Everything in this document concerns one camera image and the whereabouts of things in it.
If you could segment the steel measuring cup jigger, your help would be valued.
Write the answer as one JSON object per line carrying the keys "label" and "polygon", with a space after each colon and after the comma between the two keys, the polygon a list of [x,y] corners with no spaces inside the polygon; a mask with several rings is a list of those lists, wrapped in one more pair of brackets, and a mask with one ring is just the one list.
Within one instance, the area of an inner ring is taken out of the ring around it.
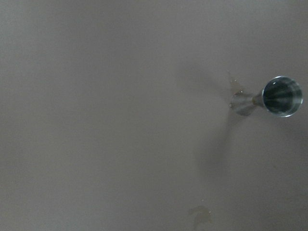
{"label": "steel measuring cup jigger", "polygon": [[249,116],[257,108],[264,108],[278,117],[290,117],[303,103],[300,85],[287,76],[271,79],[258,94],[244,92],[233,93],[229,107],[238,115]]}

